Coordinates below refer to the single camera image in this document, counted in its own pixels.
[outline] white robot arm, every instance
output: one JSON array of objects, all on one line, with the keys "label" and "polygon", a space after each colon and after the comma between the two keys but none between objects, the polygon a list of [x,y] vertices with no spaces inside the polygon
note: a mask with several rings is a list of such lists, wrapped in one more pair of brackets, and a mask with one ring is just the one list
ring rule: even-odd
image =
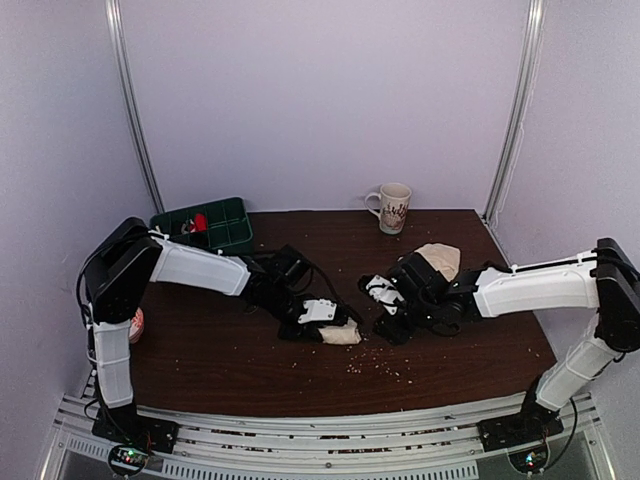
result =
[{"label": "white robot arm", "polygon": [[579,343],[533,382],[519,414],[479,424],[489,451],[562,431],[558,411],[571,397],[612,360],[640,349],[639,278],[617,243],[605,238],[594,250],[571,258],[525,267],[487,266],[461,272],[451,282],[414,252],[385,277],[362,277],[359,287],[384,306],[374,331],[392,344],[409,341],[419,327],[457,333],[460,322],[511,312],[598,309]]},{"label": "white robot arm", "polygon": [[[322,341],[326,326],[353,330],[356,312],[334,292],[318,299],[294,287],[318,269],[300,252],[285,246],[271,254],[222,256],[177,244],[149,231],[137,218],[125,220],[85,263],[76,285],[78,303],[90,331],[89,347],[97,373],[101,415],[94,434],[114,441],[171,451],[175,428],[137,415],[130,379],[129,328],[149,282],[170,282],[238,296],[280,321],[285,340]],[[80,294],[85,280],[87,304]],[[357,328],[352,335],[359,340]]]}]

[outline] brown tabletop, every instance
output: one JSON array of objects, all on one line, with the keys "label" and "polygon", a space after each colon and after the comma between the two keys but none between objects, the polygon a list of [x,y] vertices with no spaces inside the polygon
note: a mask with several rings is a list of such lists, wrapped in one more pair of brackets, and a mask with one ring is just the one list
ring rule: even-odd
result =
[{"label": "brown tabletop", "polygon": [[[271,417],[393,412],[520,392],[555,361],[531,313],[463,325],[454,338],[419,331],[398,347],[371,334],[382,308],[358,290],[361,275],[383,274],[401,254],[435,242],[460,248],[462,268],[502,261],[473,211],[411,211],[398,237],[382,234],[361,211],[259,213],[251,222],[257,250],[290,243],[325,270],[364,317],[365,341],[281,341],[278,321],[244,313],[239,298],[152,284],[133,348],[139,404]],[[310,292],[328,294],[319,278]]]}]

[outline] metal frame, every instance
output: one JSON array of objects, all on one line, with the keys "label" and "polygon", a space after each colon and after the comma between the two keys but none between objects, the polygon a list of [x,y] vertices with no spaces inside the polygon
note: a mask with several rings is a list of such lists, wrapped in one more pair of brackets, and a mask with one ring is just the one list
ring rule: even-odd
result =
[{"label": "metal frame", "polygon": [[502,146],[498,170],[493,180],[489,200],[484,212],[484,218],[491,226],[497,220],[497,214],[501,208],[509,179],[515,165],[515,161],[522,137],[522,121],[527,106],[529,95],[532,91],[532,80],[540,51],[542,38],[542,22],[544,18],[544,0],[530,0],[529,18],[522,46],[522,58],[520,60],[520,74],[516,86],[516,94],[511,108],[511,116],[507,126],[507,135]]},{"label": "metal frame", "polygon": [[142,176],[149,195],[151,196],[153,206],[157,213],[163,213],[165,211],[164,204],[162,203],[158,182],[153,173],[153,167],[151,166],[149,151],[144,139],[142,123],[140,122],[140,114],[138,112],[138,106],[133,92],[129,59],[127,56],[124,32],[122,29],[122,19],[120,16],[120,1],[106,0],[106,9],[109,32],[111,33],[111,42],[113,43],[113,52],[116,57],[118,72],[120,74],[120,84],[122,85],[122,93],[127,109],[127,117],[129,119],[129,128],[131,130],[131,137],[133,138],[136,155],[138,157]]},{"label": "metal frame", "polygon": [[[40,480],[58,480],[66,452],[106,460],[111,443],[91,435],[84,407],[93,398],[91,377],[81,398],[65,396],[47,438]],[[140,407],[140,413],[173,420],[180,429],[174,453],[154,456],[145,471],[173,479],[379,480],[478,478],[484,453],[475,423],[515,413],[523,395],[429,410],[319,418],[252,418],[176,413]],[[590,394],[575,397],[577,430],[599,479],[615,480],[610,450]],[[87,408],[95,416],[97,408]],[[561,411],[566,438],[573,410]]]}]

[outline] mug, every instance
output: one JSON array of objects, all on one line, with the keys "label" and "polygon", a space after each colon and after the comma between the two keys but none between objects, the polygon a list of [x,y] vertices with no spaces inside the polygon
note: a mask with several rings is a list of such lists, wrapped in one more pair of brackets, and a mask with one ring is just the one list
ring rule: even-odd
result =
[{"label": "mug", "polygon": [[[380,211],[369,207],[370,198],[380,200]],[[411,189],[402,183],[385,183],[380,187],[380,193],[372,192],[364,199],[364,206],[380,220],[380,230],[389,235],[396,235],[402,231],[409,210]]]}]

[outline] purple wall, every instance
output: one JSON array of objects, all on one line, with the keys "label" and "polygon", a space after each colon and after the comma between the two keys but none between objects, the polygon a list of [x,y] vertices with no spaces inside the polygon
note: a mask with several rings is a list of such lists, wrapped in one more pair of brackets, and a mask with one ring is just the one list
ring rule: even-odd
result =
[{"label": "purple wall", "polygon": [[25,479],[62,394],[88,372],[71,294],[80,264],[151,204],[104,2],[0,9],[0,477]]},{"label": "purple wall", "polygon": [[513,101],[526,0],[123,2],[166,206],[484,208]]},{"label": "purple wall", "polygon": [[[548,3],[524,143],[498,237],[516,263],[618,240],[640,264],[640,3]],[[592,312],[540,315],[559,356]],[[592,385],[624,479],[638,478],[640,355]]]}]

